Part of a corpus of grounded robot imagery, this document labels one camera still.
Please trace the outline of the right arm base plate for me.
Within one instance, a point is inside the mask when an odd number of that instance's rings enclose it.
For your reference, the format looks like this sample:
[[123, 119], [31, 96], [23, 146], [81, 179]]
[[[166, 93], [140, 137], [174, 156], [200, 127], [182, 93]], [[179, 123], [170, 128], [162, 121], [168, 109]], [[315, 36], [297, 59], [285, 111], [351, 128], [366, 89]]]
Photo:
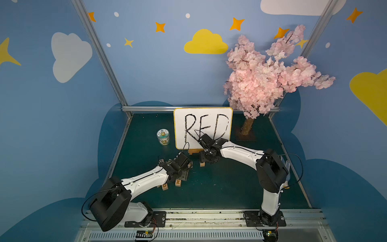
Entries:
[[264, 211], [244, 211], [243, 218], [247, 227], [286, 227], [286, 221], [282, 211], [278, 210], [274, 215]]

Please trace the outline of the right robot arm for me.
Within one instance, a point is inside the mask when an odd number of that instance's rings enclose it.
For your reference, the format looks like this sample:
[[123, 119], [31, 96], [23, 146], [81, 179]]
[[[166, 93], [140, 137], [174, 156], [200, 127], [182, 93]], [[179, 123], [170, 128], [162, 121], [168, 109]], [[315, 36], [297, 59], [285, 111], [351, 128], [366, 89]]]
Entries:
[[257, 171], [263, 188], [263, 201], [259, 214], [244, 213], [248, 226], [286, 226], [279, 200], [289, 171], [274, 150], [249, 149], [223, 138], [214, 140], [207, 134], [199, 138], [199, 144], [204, 149], [200, 151], [201, 163], [214, 164], [223, 157], [236, 160]]

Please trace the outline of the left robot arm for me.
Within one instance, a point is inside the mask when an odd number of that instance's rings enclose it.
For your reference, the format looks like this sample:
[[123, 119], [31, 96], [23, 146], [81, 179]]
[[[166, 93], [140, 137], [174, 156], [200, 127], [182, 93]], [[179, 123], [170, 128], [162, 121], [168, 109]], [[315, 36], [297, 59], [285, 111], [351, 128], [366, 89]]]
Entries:
[[151, 223], [153, 210], [142, 202], [132, 200], [157, 186], [174, 183], [192, 168], [192, 161], [183, 153], [169, 161], [160, 161], [155, 168], [140, 175], [119, 179], [109, 178], [90, 198], [88, 208], [103, 232], [117, 226], [124, 218], [142, 226]]

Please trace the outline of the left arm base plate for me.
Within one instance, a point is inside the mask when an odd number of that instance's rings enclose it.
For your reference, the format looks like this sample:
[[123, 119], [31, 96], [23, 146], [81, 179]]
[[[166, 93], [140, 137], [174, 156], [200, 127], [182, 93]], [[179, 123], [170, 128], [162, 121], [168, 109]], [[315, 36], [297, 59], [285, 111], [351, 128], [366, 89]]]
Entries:
[[165, 211], [153, 211], [150, 212], [141, 222], [126, 221], [125, 227], [165, 227], [166, 212]]

